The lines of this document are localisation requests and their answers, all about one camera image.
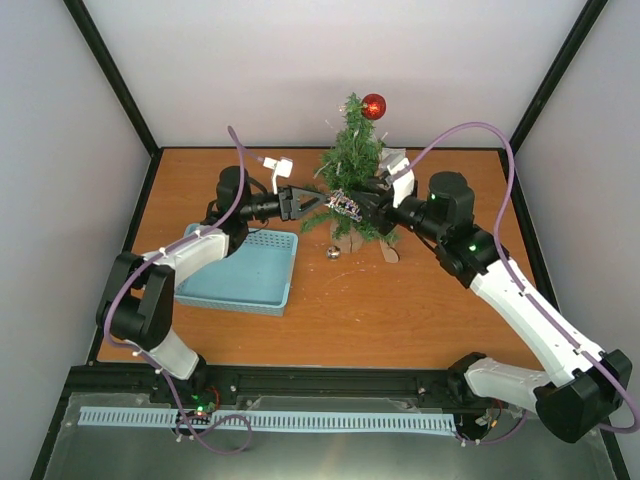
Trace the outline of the silver scroll ornament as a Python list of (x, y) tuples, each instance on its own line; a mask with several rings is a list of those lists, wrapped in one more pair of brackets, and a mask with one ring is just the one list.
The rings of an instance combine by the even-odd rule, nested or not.
[(325, 205), (339, 215), (353, 222), (362, 221), (362, 213), (356, 201), (348, 197), (342, 189), (334, 190), (328, 196)]

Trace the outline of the small green christmas tree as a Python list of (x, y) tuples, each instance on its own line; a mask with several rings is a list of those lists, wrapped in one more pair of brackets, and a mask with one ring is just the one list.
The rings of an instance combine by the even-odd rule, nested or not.
[(303, 220), (301, 231), (308, 233), (328, 222), (332, 244), (342, 252), (354, 253), (362, 244), (377, 240), (386, 260), (394, 263), (399, 259), (397, 235), (378, 233), (355, 204), (355, 192), (379, 170), (384, 142), (376, 136), (374, 122), (386, 113), (386, 101), (377, 93), (362, 98), (352, 93), (341, 111), (344, 127), (337, 131), (333, 147), (323, 154), (314, 173), (323, 179), (330, 195), (327, 207)]

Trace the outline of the beige wooden heart ornament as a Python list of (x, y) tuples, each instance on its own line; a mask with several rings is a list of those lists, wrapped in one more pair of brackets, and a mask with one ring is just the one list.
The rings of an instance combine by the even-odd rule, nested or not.
[(400, 260), (399, 253), (390, 243), (384, 240), (381, 240), (380, 248), (381, 248), (383, 258), (387, 263), (395, 264), (399, 262)]

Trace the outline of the red ball ornament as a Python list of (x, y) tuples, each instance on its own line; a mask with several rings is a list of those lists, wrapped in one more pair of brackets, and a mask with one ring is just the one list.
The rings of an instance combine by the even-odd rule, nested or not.
[(381, 119), (387, 109), (385, 98), (377, 93), (370, 93), (362, 98), (361, 113), (364, 118), (370, 121)]

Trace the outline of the blue plastic basket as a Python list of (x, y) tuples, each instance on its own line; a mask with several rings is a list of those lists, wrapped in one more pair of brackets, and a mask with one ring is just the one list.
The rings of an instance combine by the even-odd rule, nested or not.
[(177, 286), (175, 300), (192, 307), (281, 317), (297, 247), (294, 233), (252, 229), (235, 253)]

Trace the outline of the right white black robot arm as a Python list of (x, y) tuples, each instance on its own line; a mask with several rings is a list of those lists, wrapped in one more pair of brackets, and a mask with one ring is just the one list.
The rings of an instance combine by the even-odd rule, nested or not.
[(420, 199), (414, 177), (389, 187), (373, 180), (351, 195), (360, 216), (383, 233), (401, 226), (429, 244), (440, 266), (491, 306), (540, 362), (539, 371), (483, 354), (458, 362), (462, 398), (488, 397), (537, 415), (558, 439), (575, 443), (623, 403), (632, 373), (619, 349), (605, 351), (536, 290), (488, 231), (474, 222), (475, 194), (457, 172), (439, 172)]

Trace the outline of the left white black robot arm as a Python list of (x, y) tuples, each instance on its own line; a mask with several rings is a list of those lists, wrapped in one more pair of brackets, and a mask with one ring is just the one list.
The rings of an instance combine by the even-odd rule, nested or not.
[(245, 168), (225, 168), (204, 222), (192, 233), (144, 255), (116, 257), (97, 309), (104, 339), (173, 377), (174, 392), (186, 402), (206, 395), (208, 378), (198, 371), (205, 360), (172, 327), (175, 287), (234, 254), (249, 235), (250, 221), (299, 220), (328, 202), (326, 193), (291, 185), (254, 193), (254, 183)]

